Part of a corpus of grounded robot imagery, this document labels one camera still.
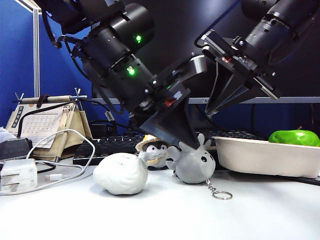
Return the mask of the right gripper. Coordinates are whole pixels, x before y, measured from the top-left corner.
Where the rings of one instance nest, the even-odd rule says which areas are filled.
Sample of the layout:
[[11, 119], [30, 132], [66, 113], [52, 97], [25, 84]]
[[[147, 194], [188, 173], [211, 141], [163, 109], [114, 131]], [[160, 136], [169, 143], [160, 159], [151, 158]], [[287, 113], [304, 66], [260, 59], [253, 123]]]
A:
[[215, 115], [228, 102], [243, 97], [254, 88], [272, 99], [278, 99], [276, 90], [264, 79], [273, 70], [260, 53], [241, 37], [223, 38], [213, 29], [202, 35], [203, 54], [215, 61], [216, 76], [205, 111]]

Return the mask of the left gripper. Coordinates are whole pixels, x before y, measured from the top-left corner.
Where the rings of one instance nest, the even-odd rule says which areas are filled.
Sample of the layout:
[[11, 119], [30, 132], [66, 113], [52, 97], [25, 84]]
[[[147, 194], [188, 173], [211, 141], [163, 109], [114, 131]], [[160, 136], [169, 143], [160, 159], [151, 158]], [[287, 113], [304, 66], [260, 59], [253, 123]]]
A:
[[[147, 119], [155, 112], [165, 111], [189, 93], [183, 81], [190, 77], [189, 67], [167, 68], [159, 75], [152, 75], [144, 67], [130, 67], [129, 79], [134, 80], [133, 94], [129, 98], [129, 118]], [[198, 148], [199, 141], [191, 125], [186, 97], [162, 122], [148, 119], [139, 129], [160, 140], [177, 145], [179, 142], [191, 148]]]

